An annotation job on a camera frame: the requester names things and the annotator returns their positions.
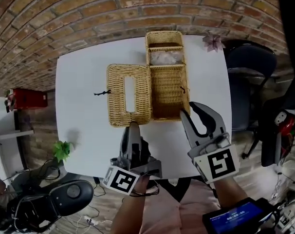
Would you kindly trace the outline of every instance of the red toolbox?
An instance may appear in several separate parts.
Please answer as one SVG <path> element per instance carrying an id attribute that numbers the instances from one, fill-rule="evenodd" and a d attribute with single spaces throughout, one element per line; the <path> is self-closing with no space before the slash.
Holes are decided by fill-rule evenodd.
<path id="1" fill-rule="evenodd" d="M 47 93 L 29 89 L 16 88 L 8 96 L 8 100 L 15 98 L 14 109 L 35 109 L 48 106 Z"/>

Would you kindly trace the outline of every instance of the plastic bag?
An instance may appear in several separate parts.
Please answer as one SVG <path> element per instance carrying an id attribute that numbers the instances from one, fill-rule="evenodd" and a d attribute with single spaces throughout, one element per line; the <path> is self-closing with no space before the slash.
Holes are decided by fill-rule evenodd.
<path id="1" fill-rule="evenodd" d="M 182 60 L 182 51 L 157 51 L 150 53 L 150 64 L 154 66 L 182 64 Z"/>

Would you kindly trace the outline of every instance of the wooden floor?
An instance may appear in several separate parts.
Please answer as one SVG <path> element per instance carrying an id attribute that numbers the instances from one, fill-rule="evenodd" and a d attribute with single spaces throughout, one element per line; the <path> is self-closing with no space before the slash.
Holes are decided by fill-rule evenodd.
<path id="1" fill-rule="evenodd" d="M 269 97 L 277 97 L 281 95 L 281 90 L 284 88 L 275 88 L 272 91 L 266 91 Z M 41 166 L 46 160 L 53 157 L 53 144 L 58 140 L 57 125 L 55 117 L 55 93 L 48 94 L 48 107 L 38 110 L 27 110 L 19 112 L 19 122 L 21 130 L 34 129 L 35 134 L 21 138 L 24 155 L 27 165 L 30 169 Z M 236 145 L 238 153 L 246 152 L 252 144 L 253 136 L 251 133 L 234 134 L 232 143 Z M 271 198 L 277 183 L 277 174 L 274 172 L 274 167 L 261 167 L 261 144 L 252 153 L 249 159 L 241 160 L 240 173 L 236 176 L 236 181 L 247 192 L 247 194 L 258 199 L 264 197 Z M 92 177 L 82 176 L 94 184 Z M 281 176 L 282 186 L 279 189 L 278 196 L 281 196 L 290 183 L 285 177 Z M 103 194 L 102 188 L 99 186 L 94 190 L 95 195 Z M 95 217 L 97 221 L 113 220 L 118 208 L 122 203 L 123 196 L 106 189 L 106 194 L 100 197 L 94 197 L 89 206 L 82 211 L 68 217 L 63 217 L 51 230 L 51 233 L 70 233 L 75 234 L 77 221 L 82 215 Z M 88 226 L 85 220 L 80 221 L 80 227 Z M 86 233 L 109 233 L 110 222 L 99 224 L 96 230 L 91 227 Z M 82 234 L 87 228 L 78 229 L 77 233 Z"/>

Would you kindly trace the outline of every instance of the chair seat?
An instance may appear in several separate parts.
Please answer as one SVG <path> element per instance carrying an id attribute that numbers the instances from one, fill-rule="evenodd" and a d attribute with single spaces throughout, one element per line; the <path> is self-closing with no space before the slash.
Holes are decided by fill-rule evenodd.
<path id="1" fill-rule="evenodd" d="M 229 74 L 232 131 L 243 131 L 249 126 L 250 116 L 250 85 L 247 79 Z"/>

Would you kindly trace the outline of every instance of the brick wall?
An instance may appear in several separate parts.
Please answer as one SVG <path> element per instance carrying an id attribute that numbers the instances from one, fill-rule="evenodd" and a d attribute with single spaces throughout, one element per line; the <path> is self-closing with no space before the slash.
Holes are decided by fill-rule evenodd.
<path id="1" fill-rule="evenodd" d="M 0 95 L 53 89 L 57 57 L 160 29 L 249 39 L 287 53 L 278 0 L 0 0 Z"/>

